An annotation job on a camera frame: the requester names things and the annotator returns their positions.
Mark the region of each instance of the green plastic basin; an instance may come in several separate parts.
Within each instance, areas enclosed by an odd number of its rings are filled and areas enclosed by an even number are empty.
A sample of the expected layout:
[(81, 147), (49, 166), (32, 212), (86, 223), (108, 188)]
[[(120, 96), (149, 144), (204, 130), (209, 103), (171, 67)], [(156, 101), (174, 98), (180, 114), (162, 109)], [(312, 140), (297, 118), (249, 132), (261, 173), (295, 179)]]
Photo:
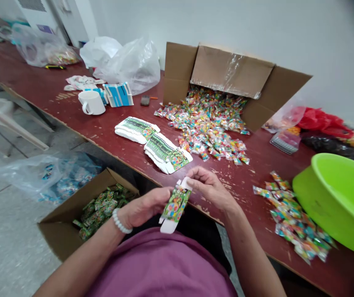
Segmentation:
[(292, 181), (299, 203), (331, 237), (354, 251), (354, 161), (320, 153)]

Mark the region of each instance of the white plastic chair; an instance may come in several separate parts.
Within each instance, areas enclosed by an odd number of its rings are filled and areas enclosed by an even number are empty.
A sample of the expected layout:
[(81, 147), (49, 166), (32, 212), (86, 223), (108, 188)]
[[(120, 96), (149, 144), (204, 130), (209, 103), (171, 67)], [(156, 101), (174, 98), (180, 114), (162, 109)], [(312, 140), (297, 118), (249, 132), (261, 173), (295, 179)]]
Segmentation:
[[(40, 141), (38, 138), (33, 136), (31, 133), (29, 133), (27, 130), (25, 130), (23, 127), (21, 127), (19, 124), (16, 123), (16, 121), (13, 119), (13, 113), (17, 109), (21, 110), (22, 112), (30, 116), (36, 123), (38, 123), (40, 126), (45, 128), (47, 131), (54, 132), (50, 127), (42, 123), (39, 119), (35, 118), (25, 109), (22, 109), (16, 104), (14, 104), (13, 102), (2, 98), (0, 98), (0, 125), (9, 128), (10, 130), (22, 136), (24, 139), (28, 140), (38, 148), (44, 151), (48, 150), (49, 146), (44, 144), (42, 141)], [(1, 149), (0, 149), (0, 153), (2, 153), (4, 156), (7, 156)]]

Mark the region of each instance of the open cardboard box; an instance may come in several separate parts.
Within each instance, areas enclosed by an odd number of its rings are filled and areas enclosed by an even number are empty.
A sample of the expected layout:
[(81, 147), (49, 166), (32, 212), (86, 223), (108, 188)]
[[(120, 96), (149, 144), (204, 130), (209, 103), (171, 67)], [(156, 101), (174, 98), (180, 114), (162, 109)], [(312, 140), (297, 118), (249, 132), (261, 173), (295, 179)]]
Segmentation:
[(117, 183), (136, 193), (135, 198), (139, 196), (139, 191), (132, 184), (107, 168), (38, 223), (48, 245), (61, 261), (65, 261), (84, 242), (72, 221), (80, 220), (82, 209), (107, 187)]
[(180, 104), (191, 83), (252, 98), (242, 120), (256, 131), (311, 77), (228, 49), (168, 42), (163, 98), (165, 104)]

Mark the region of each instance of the white mug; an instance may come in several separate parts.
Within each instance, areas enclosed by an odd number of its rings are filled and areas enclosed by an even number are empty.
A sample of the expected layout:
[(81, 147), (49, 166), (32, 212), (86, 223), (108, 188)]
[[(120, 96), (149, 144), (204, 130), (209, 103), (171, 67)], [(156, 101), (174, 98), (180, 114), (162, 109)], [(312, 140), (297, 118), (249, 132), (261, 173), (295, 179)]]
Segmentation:
[(82, 110), (88, 115), (99, 115), (105, 112), (105, 106), (101, 96), (96, 91), (83, 91), (78, 95), (79, 101), (82, 103)]

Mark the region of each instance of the table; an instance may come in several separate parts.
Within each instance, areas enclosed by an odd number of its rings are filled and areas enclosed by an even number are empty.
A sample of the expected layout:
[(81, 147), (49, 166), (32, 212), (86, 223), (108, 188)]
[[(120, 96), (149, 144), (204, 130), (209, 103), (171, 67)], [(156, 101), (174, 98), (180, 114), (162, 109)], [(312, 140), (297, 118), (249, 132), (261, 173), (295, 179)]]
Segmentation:
[[(204, 163), (198, 155), (193, 161), (167, 175), (162, 173), (144, 154), (143, 145), (133, 143), (114, 133), (114, 127), (128, 116), (144, 119), (156, 124), (161, 133), (178, 145), (180, 130), (170, 128), (168, 120), (153, 115), (163, 99), (163, 73), (160, 83), (142, 95), (158, 97), (151, 100), (149, 107), (140, 105), (141, 94), (134, 96), (134, 106), (111, 108), (98, 116), (87, 116), (82, 112), (77, 92), (63, 91), (65, 79), (73, 75), (89, 75), (83, 63), (71, 65), (67, 70), (48, 70), (29, 66), (17, 52), (15, 46), (0, 43), (0, 84), (10, 93), (46, 112), (88, 141), (100, 147), (121, 162), (160, 186), (174, 186), (187, 171), (203, 166), (216, 173), (220, 181), (230, 191), (239, 206), (244, 210), (262, 248), (288, 269), (308, 280), (316, 287), (333, 296), (354, 295), (354, 252), (338, 244), (332, 249), (327, 263), (319, 258), (306, 264), (293, 250), (293, 245), (274, 233), (275, 222), (269, 211), (273, 208), (264, 198), (252, 192), (252, 185), (264, 187), (271, 181), (269, 172), (276, 170), (282, 178), (289, 181), (310, 164), (314, 152), (304, 145), (293, 156), (288, 156), (269, 144), (271, 134), (265, 130), (245, 136), (231, 132), (233, 138), (243, 140), (247, 146), (249, 165), (236, 166), (225, 159), (211, 159)], [(219, 223), (220, 213), (210, 202), (199, 194), (193, 193), (190, 203), (195, 208)]]

